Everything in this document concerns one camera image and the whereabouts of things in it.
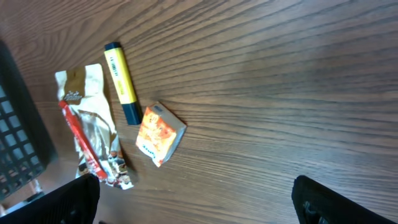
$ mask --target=snack wrapper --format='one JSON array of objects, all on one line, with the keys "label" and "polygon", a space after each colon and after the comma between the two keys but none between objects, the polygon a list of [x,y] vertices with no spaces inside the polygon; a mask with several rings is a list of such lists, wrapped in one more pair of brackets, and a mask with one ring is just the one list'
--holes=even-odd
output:
[{"label": "snack wrapper", "polygon": [[121,152],[118,133],[104,96],[100,64],[55,74],[62,113],[75,136],[79,153],[76,178],[92,173],[112,187],[133,187]]},{"label": "snack wrapper", "polygon": [[170,159],[186,128],[182,121],[157,102],[145,111],[136,146],[160,167]]}]

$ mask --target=brown label on wrapper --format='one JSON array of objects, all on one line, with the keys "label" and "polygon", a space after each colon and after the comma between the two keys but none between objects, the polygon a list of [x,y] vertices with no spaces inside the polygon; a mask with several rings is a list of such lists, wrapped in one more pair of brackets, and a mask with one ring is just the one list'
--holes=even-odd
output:
[{"label": "brown label on wrapper", "polygon": [[84,67],[67,70],[67,81],[65,82],[65,100],[69,105],[79,105],[85,97],[86,69]]}]

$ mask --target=yellow label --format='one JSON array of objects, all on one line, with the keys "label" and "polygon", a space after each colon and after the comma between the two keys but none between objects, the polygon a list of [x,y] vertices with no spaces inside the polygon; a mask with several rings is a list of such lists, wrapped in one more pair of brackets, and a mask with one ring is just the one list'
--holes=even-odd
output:
[{"label": "yellow label", "polygon": [[108,67],[111,70],[113,83],[116,87],[120,103],[128,104],[137,101],[122,49],[115,48],[107,50],[105,51],[105,57]]}]

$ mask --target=wooden table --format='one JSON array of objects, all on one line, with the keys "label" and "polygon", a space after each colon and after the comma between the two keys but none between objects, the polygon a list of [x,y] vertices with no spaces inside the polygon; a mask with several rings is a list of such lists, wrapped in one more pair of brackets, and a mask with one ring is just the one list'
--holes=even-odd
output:
[{"label": "wooden table", "polygon": [[[0,1],[10,48],[57,147],[40,181],[72,180],[54,73],[101,63],[135,189],[102,186],[110,223],[298,223],[307,175],[398,222],[398,1]],[[103,46],[122,43],[142,107],[188,125],[156,168],[135,146]]]}]

